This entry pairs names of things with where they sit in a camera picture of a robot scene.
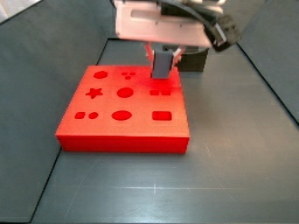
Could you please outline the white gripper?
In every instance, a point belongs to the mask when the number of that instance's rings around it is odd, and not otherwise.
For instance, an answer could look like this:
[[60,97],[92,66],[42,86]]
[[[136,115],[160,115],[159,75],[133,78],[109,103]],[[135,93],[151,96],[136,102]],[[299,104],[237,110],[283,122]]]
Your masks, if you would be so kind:
[[121,39],[145,41],[145,57],[151,70],[155,65],[152,42],[180,45],[172,53],[172,67],[181,59],[187,46],[211,47],[203,24],[192,18],[165,16],[155,2],[113,0],[116,35]]

